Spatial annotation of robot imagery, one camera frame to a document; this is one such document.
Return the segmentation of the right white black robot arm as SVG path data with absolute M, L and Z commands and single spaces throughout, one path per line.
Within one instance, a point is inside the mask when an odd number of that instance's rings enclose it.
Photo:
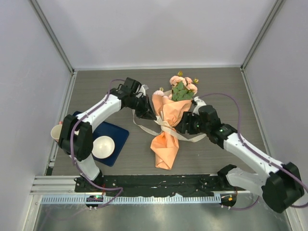
M 223 150 L 250 166 L 254 173 L 228 165 L 218 172 L 218 186 L 228 190 L 242 188 L 261 197 L 273 211 L 282 213 L 304 196 L 299 169 L 293 163 L 284 164 L 251 145 L 229 124 L 221 122 L 211 105 L 198 106 L 185 112 L 175 127 L 182 134 L 203 133 Z

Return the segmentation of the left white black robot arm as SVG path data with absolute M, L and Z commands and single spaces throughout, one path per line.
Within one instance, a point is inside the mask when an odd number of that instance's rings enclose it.
M 117 88 L 109 88 L 107 94 L 85 112 L 74 116 L 66 115 L 60 132 L 58 146 L 72 159 L 86 180 L 86 187 L 97 192 L 103 185 L 102 171 L 93 156 L 93 131 L 108 117 L 124 107 L 135 111 L 138 118 L 156 120 L 146 85 L 126 78 Z

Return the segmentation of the kraft wrapping paper sheet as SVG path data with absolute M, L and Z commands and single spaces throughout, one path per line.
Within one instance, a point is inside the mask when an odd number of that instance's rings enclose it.
M 152 140 L 150 146 L 155 153 L 155 167 L 170 170 L 179 150 L 180 136 L 175 126 L 192 103 L 190 100 L 176 102 L 158 95 L 152 95 L 152 102 L 157 116 L 156 123 L 161 127 L 161 133 Z

